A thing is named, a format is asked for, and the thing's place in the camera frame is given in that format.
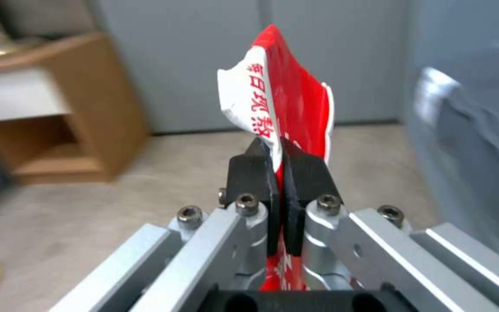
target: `white drawer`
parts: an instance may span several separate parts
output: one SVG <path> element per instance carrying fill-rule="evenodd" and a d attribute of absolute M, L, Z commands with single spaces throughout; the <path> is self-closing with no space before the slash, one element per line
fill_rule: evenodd
<path fill-rule="evenodd" d="M 67 114 L 64 99 L 42 68 L 0 74 L 0 120 Z"/>

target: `red plastic bag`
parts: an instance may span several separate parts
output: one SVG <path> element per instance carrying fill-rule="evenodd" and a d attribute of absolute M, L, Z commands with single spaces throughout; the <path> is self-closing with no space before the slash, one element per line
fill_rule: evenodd
<path fill-rule="evenodd" d="M 263 30 L 236 66 L 217 73 L 220 108 L 240 128 L 266 142 L 279 190 L 283 189 L 284 137 L 304 152 L 328 162 L 333 128 L 331 89 L 319 83 L 291 54 L 279 29 Z M 302 290 L 301 258 L 287 255 L 283 239 L 267 259 L 263 290 Z"/>

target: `wooden cabinet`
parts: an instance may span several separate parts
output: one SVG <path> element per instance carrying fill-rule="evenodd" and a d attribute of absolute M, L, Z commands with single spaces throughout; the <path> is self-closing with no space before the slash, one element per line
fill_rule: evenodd
<path fill-rule="evenodd" d="M 137 96 L 105 35 L 0 57 L 0 162 L 20 182 L 112 180 L 146 137 Z"/>

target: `red chinese characters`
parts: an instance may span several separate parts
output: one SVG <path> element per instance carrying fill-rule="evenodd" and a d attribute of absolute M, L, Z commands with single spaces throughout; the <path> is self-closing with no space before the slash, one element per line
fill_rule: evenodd
<path fill-rule="evenodd" d="M 251 64 L 247 70 L 256 75 L 248 75 L 249 84 L 255 90 L 251 99 L 251 111 L 254 116 L 251 118 L 253 132 L 260 137 L 271 138 L 271 133 L 275 132 L 275 126 L 269 114 L 269 104 L 267 103 L 265 81 L 263 78 L 263 65 Z"/>
<path fill-rule="evenodd" d="M 275 131 L 271 117 L 252 117 L 253 132 L 260 137 L 271 138 L 271 132 Z"/>
<path fill-rule="evenodd" d="M 253 104 L 251 105 L 252 112 L 269 112 L 269 105 L 267 104 L 267 98 L 263 95 L 259 95 L 257 92 L 253 93 L 253 98 L 251 99 Z"/>
<path fill-rule="evenodd" d="M 265 81 L 259 77 L 250 75 L 251 86 L 265 92 Z"/>

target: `floor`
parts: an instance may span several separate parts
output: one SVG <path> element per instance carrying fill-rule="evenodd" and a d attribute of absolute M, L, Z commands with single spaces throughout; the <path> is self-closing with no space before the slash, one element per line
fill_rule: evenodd
<path fill-rule="evenodd" d="M 116 182 L 15 187 L 0 196 L 0 311 L 45 311 L 144 223 L 165 226 L 197 204 L 212 211 L 228 160 L 248 133 L 151 138 Z M 415 228 L 435 207 L 399 125 L 346 126 L 332 138 L 331 173 L 350 210 L 393 204 Z"/>

